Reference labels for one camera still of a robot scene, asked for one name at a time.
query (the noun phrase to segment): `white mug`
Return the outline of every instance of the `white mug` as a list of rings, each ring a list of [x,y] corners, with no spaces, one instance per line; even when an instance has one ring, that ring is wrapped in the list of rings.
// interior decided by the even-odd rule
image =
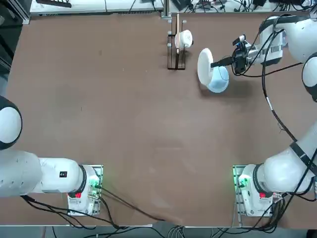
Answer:
[[[189,30],[179,33],[179,48],[189,48],[193,44],[193,35]],[[177,35],[175,35],[175,45],[177,46]]]

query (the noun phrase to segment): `black cable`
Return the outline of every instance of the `black cable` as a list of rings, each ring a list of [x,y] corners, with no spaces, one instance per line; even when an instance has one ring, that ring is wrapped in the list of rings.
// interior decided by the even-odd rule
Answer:
[[[290,132],[290,130],[287,128],[287,126],[285,126],[285,124],[282,122],[282,120],[279,118],[279,116],[276,114],[275,110],[273,109],[270,101],[269,101],[269,98],[267,96],[267,92],[266,92],[266,87],[265,87],[265,68],[266,68],[266,65],[265,65],[265,62],[266,62],[266,57],[268,55],[268,52],[269,52],[269,49],[274,41],[274,39],[278,36],[279,33],[281,33],[283,30],[280,30],[276,33],[274,33],[274,35],[272,36],[272,39],[271,39],[271,42],[269,43],[268,47],[267,47],[267,51],[265,53],[265,57],[264,57],[264,61],[263,61],[263,66],[262,66],[262,90],[263,90],[263,94],[264,94],[264,97],[268,103],[268,105],[270,106],[270,109],[274,115],[274,117],[276,118],[276,120],[279,122],[279,124],[282,126],[282,128],[285,130],[285,132],[292,138],[293,141],[297,141],[297,139],[295,138],[295,136]]]
[[[314,198],[314,199],[308,199],[308,198],[302,197],[301,195],[298,195],[298,194],[295,194],[295,196],[297,196],[297,197],[299,197],[299,198],[301,198],[301,199],[303,199],[303,200],[306,200],[306,201],[308,201],[308,202],[315,202],[315,201],[317,201],[316,198]]]
[[[248,12],[250,12],[250,6],[251,6],[251,3],[250,3],[250,0],[248,0]]]
[[[290,4],[284,4],[284,8],[283,8],[283,11],[287,11],[287,8]]]
[[[134,0],[134,1],[133,1],[132,5],[131,5],[131,7],[130,7],[129,12],[130,12],[130,11],[131,11],[131,9],[133,8],[133,5],[134,5],[135,1],[136,1],[136,0]]]
[[[106,194],[106,193],[102,193],[102,195],[105,196],[105,197],[107,197],[107,198],[113,199],[114,201],[119,202],[119,203],[121,203],[122,205],[124,205],[124,206],[126,206],[126,207],[128,207],[128,208],[131,208],[131,207],[130,207],[129,205],[127,205],[126,203],[121,202],[120,200],[116,199],[115,197],[112,197],[111,195],[108,195],[108,194]]]
[[[303,6],[303,4],[301,3],[300,6],[303,8],[303,10],[307,10],[311,7],[313,7],[313,0],[311,0],[311,4],[309,6]]]
[[[195,11],[196,11],[198,4],[199,4],[199,2],[197,2],[197,3],[195,4],[195,6],[193,7],[193,9],[190,11],[190,13],[192,13],[192,12],[195,12]]]
[[[206,9],[205,9],[205,4],[202,2],[203,8],[204,8],[204,13],[206,13]]]
[[[82,223],[79,222],[79,220],[77,220],[75,217],[71,216],[71,215],[68,215],[67,213],[63,213],[63,212],[58,212],[58,211],[55,211],[54,209],[50,208],[50,207],[47,207],[49,208],[50,210],[47,210],[47,209],[44,209],[44,208],[41,208],[41,207],[38,207],[38,206],[35,206],[34,204],[32,204],[30,201],[28,200],[25,200],[31,207],[37,209],[37,210],[40,210],[40,211],[45,211],[45,212],[50,212],[50,213],[54,213],[54,214],[58,214],[60,215],[65,221],[67,221],[71,226],[75,227],[75,228],[78,228],[78,229],[81,229],[81,228],[84,228],[86,230],[94,230],[96,227],[93,227],[93,228],[88,228],[86,226],[84,226]],[[65,215],[65,216],[68,216],[72,219],[74,219],[80,226],[76,226],[74,225],[71,221],[69,221],[68,219],[66,219],[65,217],[62,216]]]
[[[154,229],[153,227],[134,227],[134,228],[131,228],[131,229],[128,229],[125,231],[121,231],[121,232],[115,231],[112,233],[101,233],[101,234],[98,234],[98,236],[118,235],[118,234],[126,233],[129,231],[135,230],[135,229],[151,229],[151,230],[155,231],[160,237],[165,238],[158,230]],[[90,236],[86,236],[83,238],[90,238],[90,237],[96,237],[96,235],[90,235]]]
[[[315,4],[311,6],[311,8],[314,9],[315,6],[317,6],[317,2],[315,2]],[[314,9],[313,14],[316,14],[316,13],[317,13],[317,9]]]
[[[211,8],[213,8],[213,9],[215,9],[217,12],[219,12],[219,11],[217,10],[217,8],[215,8],[214,6],[211,6]]]
[[[315,181],[315,179],[314,179],[314,177],[312,177],[311,182],[310,182],[308,188],[306,188],[305,191],[303,191],[302,193],[296,193],[295,195],[300,195],[300,196],[302,196],[302,195],[305,195],[306,193],[308,193],[308,192],[312,189],[312,186],[313,186],[313,184],[314,184],[314,181]]]
[[[157,9],[154,6],[154,0],[151,0],[151,2],[152,2],[152,6],[153,6],[154,11],[157,11]]]
[[[54,237],[57,238],[57,236],[56,236],[56,234],[55,234],[54,227],[52,227],[52,230],[53,230]]]
[[[220,4],[221,4],[221,7],[222,7],[223,11],[226,12],[226,8],[225,8],[225,6],[223,5],[222,1],[219,0],[219,2],[220,2]]]
[[[113,219],[112,219],[112,216],[111,216],[111,213],[110,213],[110,209],[109,209],[109,206],[108,206],[108,204],[106,203],[106,201],[105,201],[102,197],[100,197],[99,199],[100,199],[100,201],[101,201],[101,202],[105,205],[105,207],[106,207],[106,210],[107,210],[107,213],[108,213],[108,216],[109,216],[111,225],[112,225],[115,229],[120,230],[121,227],[118,226],[116,223],[114,223],[114,221],[113,221]]]
[[[181,229],[180,232],[181,232],[182,236],[185,238],[184,230]]]
[[[302,11],[302,9],[297,9],[297,8],[294,6],[293,3],[291,3],[291,4],[292,4],[292,7],[293,7],[296,11]]]
[[[248,11],[247,1],[246,1],[246,0],[243,0],[243,7],[244,7],[244,9],[243,9],[243,11],[242,11],[242,12],[244,12],[244,11]]]
[[[195,5],[195,7],[194,7],[194,9],[193,9],[193,12],[196,12],[196,10],[199,9],[198,6],[199,6],[199,1],[196,3],[196,5]]]
[[[41,206],[53,208],[53,209],[55,209],[55,210],[66,211],[67,213],[68,213],[68,212],[79,213],[79,214],[85,215],[85,216],[87,216],[87,217],[91,217],[91,218],[94,218],[94,219],[96,219],[96,220],[104,221],[104,222],[107,222],[107,223],[111,224],[111,222],[108,221],[108,220],[106,220],[106,219],[99,218],[99,217],[95,217],[95,216],[86,214],[86,213],[81,212],[81,211],[76,211],[76,210],[67,209],[67,208],[55,207],[55,206],[51,206],[51,205],[48,205],[48,204],[45,204],[45,203],[42,203],[42,202],[38,202],[38,201],[36,201],[34,198],[32,198],[32,197],[30,197],[30,196],[28,196],[28,195],[23,195],[23,196],[21,196],[21,197],[22,197],[24,200],[27,200],[27,201],[29,201],[29,202],[31,202],[31,203],[35,203],[35,204],[38,204],[38,205],[41,205]]]
[[[234,1],[240,3],[240,6],[239,6],[239,10],[238,10],[238,11],[240,11],[240,9],[241,9],[242,6],[244,7],[245,11],[247,10],[247,9],[246,9],[246,6],[243,5],[243,0],[241,0],[241,1],[234,0]]]
[[[279,7],[280,3],[281,3],[281,2],[279,1],[278,4],[277,4],[277,6],[276,6],[276,8],[274,8],[273,11],[275,11],[275,10]]]
[[[156,221],[162,221],[162,222],[165,221],[164,219],[154,217],[154,216],[150,215],[149,213],[146,213],[146,212],[142,211],[142,210],[139,209],[138,207],[132,205],[131,203],[128,203],[127,201],[123,200],[123,199],[120,198],[119,196],[115,195],[114,193],[110,192],[109,190],[107,190],[107,189],[105,189],[105,188],[103,188],[103,187],[96,186],[96,188],[101,188],[103,191],[109,193],[110,195],[114,196],[116,199],[118,199],[118,200],[120,200],[121,202],[127,204],[129,207],[133,208],[134,210],[136,210],[136,211],[142,213],[143,215],[145,215],[145,216],[147,216],[147,217],[149,217],[149,218],[152,218],[152,219],[154,219],[154,220],[156,220]]]
[[[253,48],[253,46],[254,46],[254,44],[256,43],[257,38],[259,37],[259,35],[260,35],[260,32],[258,31],[258,33],[257,33],[256,37],[254,38],[254,40],[253,40],[253,42],[252,42],[252,44],[251,44],[251,46],[250,46],[250,48],[249,48],[249,50],[248,50],[246,56],[249,54],[250,50]],[[253,61],[251,62],[250,66],[243,72],[243,74],[245,74],[245,73],[249,70],[249,68],[250,68],[251,65],[254,63],[254,61],[256,60],[256,58],[258,57],[259,54],[260,54],[260,51],[258,52],[258,54],[256,55],[256,57],[253,59]]]
[[[186,11],[188,10],[189,6],[193,3],[194,0],[191,0],[190,4],[187,6],[186,10],[184,11],[184,13],[186,13]]]
[[[292,65],[289,65],[289,66],[274,70],[274,71],[272,71],[270,73],[266,73],[265,75],[267,76],[267,75],[270,75],[270,74],[273,74],[273,73],[276,73],[276,72],[280,72],[282,70],[286,70],[288,68],[295,67],[295,66],[298,66],[298,65],[301,65],[301,64],[303,64],[303,63],[295,63],[295,64],[292,64]],[[241,74],[240,76],[249,77],[249,78],[260,78],[260,77],[262,77],[262,75],[245,75],[245,74]]]
[[[219,229],[219,230],[221,230],[221,231],[222,231],[222,234],[221,234],[220,236],[218,236],[218,238],[222,237],[222,236],[223,236],[223,234],[225,234],[225,233],[226,233],[226,231],[228,231],[229,229],[230,229],[230,228],[226,229],[224,232],[223,232],[221,229]]]
[[[284,206],[285,206],[285,200],[282,199],[282,201],[283,201],[282,207],[280,206],[281,200],[278,201],[278,207],[279,207],[279,208],[278,208],[278,210],[277,210],[277,218],[279,218],[279,215],[281,214],[280,208],[284,208]],[[270,225],[270,224],[271,224],[271,221],[269,221],[268,224],[266,224],[266,225],[264,225],[264,226],[262,226],[262,227],[258,227],[258,228],[257,228],[256,226],[257,226],[258,223],[261,221],[261,219],[264,217],[264,215],[266,214],[266,212],[269,211],[269,209],[270,209],[272,206],[274,206],[274,205],[275,205],[275,203],[271,204],[271,205],[263,212],[262,216],[259,218],[259,220],[256,222],[256,224],[255,224],[253,227],[251,227],[251,228],[241,228],[241,229],[245,229],[245,230],[247,230],[247,231],[237,232],[237,233],[230,233],[230,232],[228,232],[227,230],[226,230],[226,231],[223,231],[223,230],[221,230],[221,229],[219,229],[219,230],[221,230],[223,233],[227,233],[227,234],[231,234],[231,235],[248,233],[248,232],[250,232],[250,231],[261,231],[261,232],[265,232],[265,233],[273,233],[273,232],[275,231],[275,229],[276,229],[276,226],[271,227],[271,225]]]
[[[113,235],[117,234],[118,232],[119,232],[119,230],[116,230],[114,233],[112,233],[112,234],[106,236],[105,238],[109,238],[110,236],[113,236]]]

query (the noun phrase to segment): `robotic arm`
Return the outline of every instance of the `robotic arm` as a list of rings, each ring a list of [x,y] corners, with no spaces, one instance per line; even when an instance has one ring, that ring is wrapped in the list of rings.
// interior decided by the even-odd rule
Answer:
[[[10,149],[22,131],[22,116],[14,103],[0,96],[0,197],[29,193],[68,193],[68,208],[99,213],[102,166],[79,165],[66,158],[38,158]]]
[[[241,75],[254,63],[265,66],[278,63],[283,53],[282,34],[277,35],[269,49],[268,45],[273,31],[280,30],[284,30],[287,35],[292,57],[303,63],[302,81],[305,89],[316,102],[317,5],[313,7],[309,16],[283,15],[266,19],[259,27],[259,45],[249,44],[246,42],[246,36],[242,35],[233,42],[236,46],[233,55],[213,62],[211,68],[232,65],[234,73]],[[272,110],[269,99],[266,99]],[[316,149],[317,121],[303,138],[293,142],[286,150],[266,159],[262,164],[247,165],[238,180],[246,215],[262,216],[272,204],[273,193],[294,192]],[[312,178],[317,176],[317,160],[315,158],[313,160],[297,193],[309,190]]]

